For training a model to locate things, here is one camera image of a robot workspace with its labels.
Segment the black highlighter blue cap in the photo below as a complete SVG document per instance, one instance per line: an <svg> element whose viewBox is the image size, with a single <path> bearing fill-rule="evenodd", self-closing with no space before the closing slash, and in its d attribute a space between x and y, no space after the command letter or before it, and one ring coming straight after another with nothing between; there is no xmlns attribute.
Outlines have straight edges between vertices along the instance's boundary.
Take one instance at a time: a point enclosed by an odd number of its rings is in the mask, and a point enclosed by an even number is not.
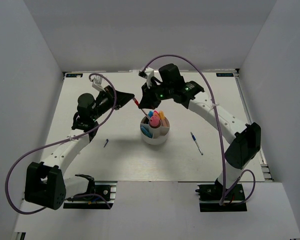
<svg viewBox="0 0 300 240"><path fill-rule="evenodd" d="M153 115L154 115L154 112L153 111L149 111L148 114L147 114L148 119L150 120Z"/></svg>

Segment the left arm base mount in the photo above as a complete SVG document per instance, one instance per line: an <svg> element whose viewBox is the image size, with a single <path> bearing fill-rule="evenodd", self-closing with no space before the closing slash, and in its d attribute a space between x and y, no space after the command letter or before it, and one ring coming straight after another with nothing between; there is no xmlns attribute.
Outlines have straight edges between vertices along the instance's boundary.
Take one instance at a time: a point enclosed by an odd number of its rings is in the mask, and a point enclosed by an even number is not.
<svg viewBox="0 0 300 240"><path fill-rule="evenodd" d="M91 193L79 193L63 203L64 209L110 210L114 205L117 182L96 181Z"/></svg>

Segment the blue transparent highlighter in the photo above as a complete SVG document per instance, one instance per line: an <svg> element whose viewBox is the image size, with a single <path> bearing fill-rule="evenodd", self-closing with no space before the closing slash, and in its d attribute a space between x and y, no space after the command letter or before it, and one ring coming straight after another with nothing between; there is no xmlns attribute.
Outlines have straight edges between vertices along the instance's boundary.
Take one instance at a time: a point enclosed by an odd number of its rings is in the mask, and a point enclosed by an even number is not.
<svg viewBox="0 0 300 240"><path fill-rule="evenodd" d="M140 130L141 132L147 136L148 138L152 139L153 138L153 135L144 127L144 126L141 126L140 127Z"/></svg>

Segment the red gel pen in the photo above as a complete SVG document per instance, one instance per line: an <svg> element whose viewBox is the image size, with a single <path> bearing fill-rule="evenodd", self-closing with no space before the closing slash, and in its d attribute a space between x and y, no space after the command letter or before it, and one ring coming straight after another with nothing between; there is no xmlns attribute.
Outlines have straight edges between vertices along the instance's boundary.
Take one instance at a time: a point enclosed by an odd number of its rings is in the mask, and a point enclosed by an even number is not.
<svg viewBox="0 0 300 240"><path fill-rule="evenodd" d="M136 103L136 105L137 105L138 109L142 111L142 113L145 115L145 117L146 117L149 121L151 121L151 117L149 117L149 115L148 115L143 109L141 109L141 108L139 107L139 103Z"/></svg>

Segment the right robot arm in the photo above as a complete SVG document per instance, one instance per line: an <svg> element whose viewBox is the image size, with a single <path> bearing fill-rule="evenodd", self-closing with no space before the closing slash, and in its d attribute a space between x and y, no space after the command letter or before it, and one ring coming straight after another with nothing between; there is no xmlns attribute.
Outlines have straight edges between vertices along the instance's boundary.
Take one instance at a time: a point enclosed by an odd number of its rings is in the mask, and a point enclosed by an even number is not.
<svg viewBox="0 0 300 240"><path fill-rule="evenodd" d="M229 143L222 152L224 162L215 192L223 200L232 196L244 168L261 149L261 127L255 122L248 124L236 118L214 102L212 95L197 82L186 82L173 63L159 69L161 79L157 79L149 67L139 71L138 75L145 79L139 108L155 109L162 101L172 99L202 117L217 130L221 140Z"/></svg>

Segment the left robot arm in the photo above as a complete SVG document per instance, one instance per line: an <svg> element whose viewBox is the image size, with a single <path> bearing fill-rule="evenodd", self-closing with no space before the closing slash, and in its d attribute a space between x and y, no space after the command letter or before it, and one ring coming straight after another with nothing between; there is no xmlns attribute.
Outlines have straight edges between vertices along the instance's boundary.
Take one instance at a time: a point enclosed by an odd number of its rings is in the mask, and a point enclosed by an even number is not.
<svg viewBox="0 0 300 240"><path fill-rule="evenodd" d="M32 162L26 170L24 199L45 208L57 210L64 201L89 201L105 198L96 191L95 179L86 174L65 178L73 160L96 136L98 118L109 110L118 110L134 98L134 94L120 92L110 85L97 97L83 93L77 99L77 111L67 141L61 143L47 158Z"/></svg>

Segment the yellow capped orange highlighter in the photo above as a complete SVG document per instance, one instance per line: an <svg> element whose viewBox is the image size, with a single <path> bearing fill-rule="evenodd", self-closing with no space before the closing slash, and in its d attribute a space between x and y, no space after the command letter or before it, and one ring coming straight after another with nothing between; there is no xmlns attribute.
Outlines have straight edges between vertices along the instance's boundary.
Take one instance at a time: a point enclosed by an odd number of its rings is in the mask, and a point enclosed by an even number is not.
<svg viewBox="0 0 300 240"><path fill-rule="evenodd" d="M161 120L166 119L163 111L159 111L159 117L160 117Z"/></svg>

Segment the pink capped highlighter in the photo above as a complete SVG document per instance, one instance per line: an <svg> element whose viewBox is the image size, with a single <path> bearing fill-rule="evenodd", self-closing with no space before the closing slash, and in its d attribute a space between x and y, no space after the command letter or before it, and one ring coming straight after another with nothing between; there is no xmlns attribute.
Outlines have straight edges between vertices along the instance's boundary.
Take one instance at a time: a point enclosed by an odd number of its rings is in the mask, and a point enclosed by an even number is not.
<svg viewBox="0 0 300 240"><path fill-rule="evenodd" d="M160 118L156 115L153 115L149 120L149 126L154 129L160 127L161 126Z"/></svg>

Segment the blue gel pen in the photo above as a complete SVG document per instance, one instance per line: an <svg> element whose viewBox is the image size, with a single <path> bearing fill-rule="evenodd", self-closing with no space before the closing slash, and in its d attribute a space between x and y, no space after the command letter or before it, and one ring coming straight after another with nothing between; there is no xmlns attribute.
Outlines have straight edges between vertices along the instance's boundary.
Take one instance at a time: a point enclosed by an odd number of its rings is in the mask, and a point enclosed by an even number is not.
<svg viewBox="0 0 300 240"><path fill-rule="evenodd" d="M198 144L198 141L197 141L195 135L194 135L192 132L190 132L190 135L191 135L191 137L192 137L192 139L193 139L193 141L194 141L194 143L195 143L195 145L196 145L196 147L197 147L199 153L201 154L201 156L203 156L204 153L203 153L203 151L202 151L200 145Z"/></svg>

